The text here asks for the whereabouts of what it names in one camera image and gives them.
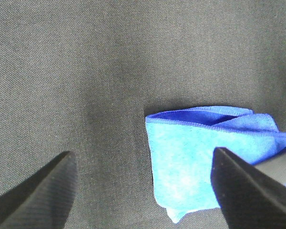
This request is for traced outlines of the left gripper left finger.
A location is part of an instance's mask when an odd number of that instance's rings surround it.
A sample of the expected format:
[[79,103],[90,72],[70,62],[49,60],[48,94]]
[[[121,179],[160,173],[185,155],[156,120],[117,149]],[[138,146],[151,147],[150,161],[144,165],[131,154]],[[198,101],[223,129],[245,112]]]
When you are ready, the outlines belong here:
[[76,156],[65,151],[0,196],[0,229],[62,229],[76,192]]

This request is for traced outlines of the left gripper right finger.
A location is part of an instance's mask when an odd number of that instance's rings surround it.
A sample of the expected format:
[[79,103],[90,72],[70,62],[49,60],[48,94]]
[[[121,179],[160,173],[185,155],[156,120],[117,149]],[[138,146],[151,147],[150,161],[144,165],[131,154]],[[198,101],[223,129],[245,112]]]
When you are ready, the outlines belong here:
[[230,229],[286,229],[286,186],[217,147],[212,188]]

